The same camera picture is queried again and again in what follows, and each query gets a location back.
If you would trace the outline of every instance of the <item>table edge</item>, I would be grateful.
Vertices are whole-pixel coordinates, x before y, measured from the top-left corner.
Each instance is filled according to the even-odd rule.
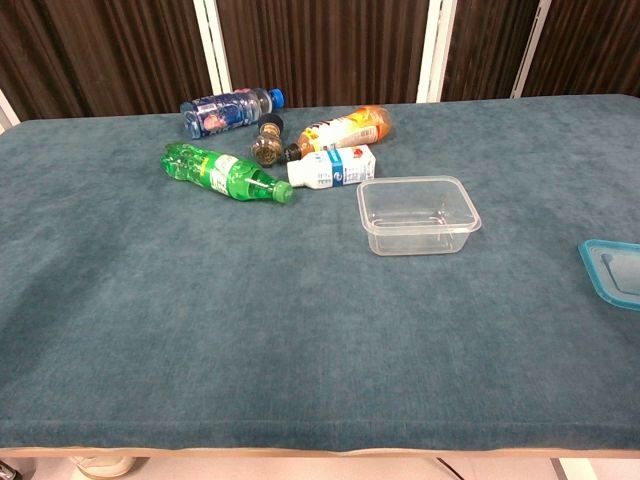
[[[564,448],[499,448],[495,450],[426,450],[410,448],[368,448],[333,452],[286,448],[95,448],[95,447],[1,447],[3,457],[545,457],[545,458],[630,458],[640,459],[640,450]]]

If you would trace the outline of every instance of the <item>bottle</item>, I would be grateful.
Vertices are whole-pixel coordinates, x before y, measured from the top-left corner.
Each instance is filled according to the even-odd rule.
[[[376,157],[366,145],[311,152],[287,163],[292,187],[329,188],[373,178]]]
[[[284,96],[277,88],[268,92],[263,88],[245,88],[184,102],[180,111],[191,137],[201,138],[257,122],[261,115],[283,106]]]
[[[22,475],[4,462],[0,462],[0,480],[22,480]]]
[[[300,160],[311,152],[375,143],[391,130],[389,112],[379,106],[364,106],[345,117],[314,123],[305,128],[297,143],[284,150],[285,161]]]
[[[288,203],[293,195],[291,185],[271,178],[251,160],[186,143],[167,145],[161,161],[170,177],[188,180],[236,200],[269,199]]]
[[[263,167],[270,167],[282,156],[280,132],[284,122],[275,113],[267,113],[258,120],[260,135],[251,145],[251,153]]]

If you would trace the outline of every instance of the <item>blue container lid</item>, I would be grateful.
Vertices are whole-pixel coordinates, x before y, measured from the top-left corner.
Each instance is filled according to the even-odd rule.
[[[587,240],[578,249],[598,295],[616,307],[640,311],[640,245]]]
[[[269,90],[269,94],[271,95],[271,100],[273,101],[273,108],[282,108],[284,107],[284,95],[279,88],[272,88]]]

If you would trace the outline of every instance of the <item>brown wall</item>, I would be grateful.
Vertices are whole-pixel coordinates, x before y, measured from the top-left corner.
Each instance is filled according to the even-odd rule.
[[[218,0],[234,88],[287,105],[414,102],[426,0]]]
[[[640,96],[640,0],[554,0],[523,96]]]
[[[3,0],[0,42],[21,120],[177,112],[211,94],[191,0]]]
[[[458,0],[442,101],[511,95],[538,0]]]

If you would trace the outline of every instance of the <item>white shoe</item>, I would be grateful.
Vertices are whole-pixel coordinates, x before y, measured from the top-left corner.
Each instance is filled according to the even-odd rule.
[[[102,480],[121,477],[136,463],[135,457],[71,457],[76,469],[71,480]]]

